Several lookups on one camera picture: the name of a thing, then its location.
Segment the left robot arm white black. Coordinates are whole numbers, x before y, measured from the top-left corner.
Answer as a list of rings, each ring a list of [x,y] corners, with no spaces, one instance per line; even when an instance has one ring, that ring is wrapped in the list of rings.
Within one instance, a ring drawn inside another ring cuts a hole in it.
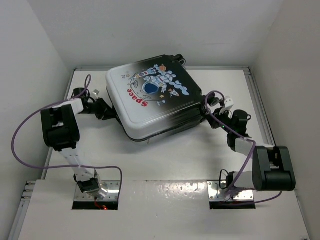
[[[60,153],[71,166],[79,190],[95,198],[107,195],[96,168],[88,164],[78,154],[77,143],[80,141],[80,130],[76,115],[95,115],[98,120],[117,118],[114,108],[103,98],[91,96],[85,88],[75,88],[71,99],[40,111],[42,133],[45,144]]]

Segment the grey lined suitcase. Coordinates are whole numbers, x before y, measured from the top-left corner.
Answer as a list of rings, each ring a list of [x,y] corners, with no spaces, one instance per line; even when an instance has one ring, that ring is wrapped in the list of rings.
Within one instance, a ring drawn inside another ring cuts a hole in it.
[[[143,142],[205,121],[202,89],[181,55],[160,55],[114,67],[106,90],[126,135]]]

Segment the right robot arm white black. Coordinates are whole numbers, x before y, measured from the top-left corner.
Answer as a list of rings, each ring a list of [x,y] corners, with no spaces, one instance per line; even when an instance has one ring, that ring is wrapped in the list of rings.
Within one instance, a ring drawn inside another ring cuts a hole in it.
[[[250,189],[259,192],[291,192],[296,188],[296,177],[289,149],[286,146],[257,144],[247,134],[251,120],[244,110],[235,110],[232,116],[222,108],[214,112],[207,109],[205,118],[212,129],[221,128],[227,133],[227,145],[246,156],[239,171],[229,172],[226,192],[235,189]]]

